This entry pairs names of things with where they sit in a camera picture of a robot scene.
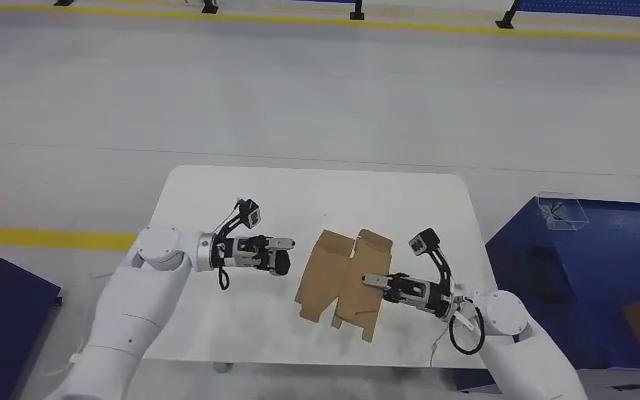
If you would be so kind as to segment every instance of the blue barrier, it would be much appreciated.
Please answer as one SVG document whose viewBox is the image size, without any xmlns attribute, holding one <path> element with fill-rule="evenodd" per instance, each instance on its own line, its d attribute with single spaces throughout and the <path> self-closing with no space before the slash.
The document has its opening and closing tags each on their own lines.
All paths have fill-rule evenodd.
<svg viewBox="0 0 640 400">
<path fill-rule="evenodd" d="M 640 17 L 640 0 L 522 0 L 519 11 Z"/>
</svg>

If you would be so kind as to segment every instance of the white cable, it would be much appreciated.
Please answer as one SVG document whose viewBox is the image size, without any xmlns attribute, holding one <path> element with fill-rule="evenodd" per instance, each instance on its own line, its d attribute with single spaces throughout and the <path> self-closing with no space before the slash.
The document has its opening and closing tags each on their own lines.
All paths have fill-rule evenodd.
<svg viewBox="0 0 640 400">
<path fill-rule="evenodd" d="M 444 330 L 442 331 L 440 336 L 438 336 L 438 338 L 431 345 L 431 357 L 429 358 L 429 367 L 433 367 L 433 356 L 436 355 L 436 350 L 438 350 L 438 342 L 440 341 L 440 339 L 442 339 L 444 334 L 447 333 L 447 329 L 448 329 L 448 326 L 445 324 Z"/>
</svg>

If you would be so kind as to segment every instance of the table leg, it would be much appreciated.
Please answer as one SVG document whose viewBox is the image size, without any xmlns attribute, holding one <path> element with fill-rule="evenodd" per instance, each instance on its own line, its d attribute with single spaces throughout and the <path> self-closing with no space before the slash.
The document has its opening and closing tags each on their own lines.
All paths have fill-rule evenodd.
<svg viewBox="0 0 640 400">
<path fill-rule="evenodd" d="M 213 363 L 213 370 L 219 374 L 229 372 L 231 368 L 233 368 L 233 363 Z"/>
</svg>

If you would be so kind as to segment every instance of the black cable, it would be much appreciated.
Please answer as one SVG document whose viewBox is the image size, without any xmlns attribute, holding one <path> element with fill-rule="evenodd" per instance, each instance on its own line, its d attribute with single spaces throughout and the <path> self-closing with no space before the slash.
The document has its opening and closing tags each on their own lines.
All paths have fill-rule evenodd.
<svg viewBox="0 0 640 400">
<path fill-rule="evenodd" d="M 229 289 L 229 274 L 227 274 L 227 271 L 225 271 L 222 266 L 218 267 L 218 283 L 220 284 L 220 289 Z"/>
<path fill-rule="evenodd" d="M 467 356 L 472 356 L 477 352 L 479 352 L 482 346 L 484 345 L 484 339 L 485 339 L 484 318 L 482 317 L 482 313 L 480 312 L 480 309 L 478 307 L 474 306 L 473 308 L 476 309 L 476 314 L 478 315 L 478 327 L 480 328 L 480 341 L 478 342 L 478 345 L 473 350 L 465 350 L 462 347 L 458 346 L 458 343 L 456 342 L 456 338 L 453 334 L 453 323 L 455 322 L 456 319 L 451 318 L 451 321 L 449 321 L 449 339 L 451 339 L 451 344 L 456 350 L 458 350 L 460 353 Z"/>
<path fill-rule="evenodd" d="M 238 208 L 240 202 L 237 202 L 236 205 L 231 210 L 231 214 Z M 213 242 L 212 249 L 213 251 L 218 251 L 218 244 L 222 242 L 223 239 L 226 239 L 227 235 L 231 233 L 234 229 L 236 229 L 242 222 L 240 221 L 240 215 L 236 215 L 231 218 L 221 229 L 220 232 L 216 235 L 216 238 Z M 221 264 L 217 266 L 218 268 L 218 284 L 220 284 L 220 289 L 227 290 L 229 289 L 229 274 L 224 270 L 224 257 L 221 261 Z"/>
</svg>

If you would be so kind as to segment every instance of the yellow floor line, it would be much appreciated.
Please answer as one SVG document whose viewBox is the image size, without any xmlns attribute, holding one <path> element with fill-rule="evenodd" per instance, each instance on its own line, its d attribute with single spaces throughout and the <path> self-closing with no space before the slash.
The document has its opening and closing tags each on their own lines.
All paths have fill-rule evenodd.
<svg viewBox="0 0 640 400">
<path fill-rule="evenodd" d="M 582 39 L 613 39 L 613 40 L 640 40 L 639 33 L 630 32 L 594 32 L 594 31 L 565 31 L 546 29 L 498 29 L 497 27 L 483 26 L 457 26 L 440 25 L 424 22 L 409 21 L 351 21 L 349 19 L 335 18 L 310 18 L 288 17 L 273 15 L 247 15 L 247 14 L 200 14 L 187 11 L 151 11 L 151 10 L 126 10 L 92 7 L 54 7 L 40 5 L 0 5 L 1 11 L 46 11 L 58 13 L 95 14 L 122 17 L 146 17 L 146 18 L 176 18 L 192 20 L 218 20 L 238 22 L 264 22 L 287 23 L 301 25 L 333 25 L 333 26 L 359 26 L 378 29 L 423 30 L 447 33 L 465 33 L 480 35 L 510 35 L 510 36 L 541 36 L 541 37 L 571 37 Z"/>
<path fill-rule="evenodd" d="M 136 234 L 124 232 L 0 228 L 0 245 L 126 252 L 133 244 L 136 236 Z"/>
</svg>

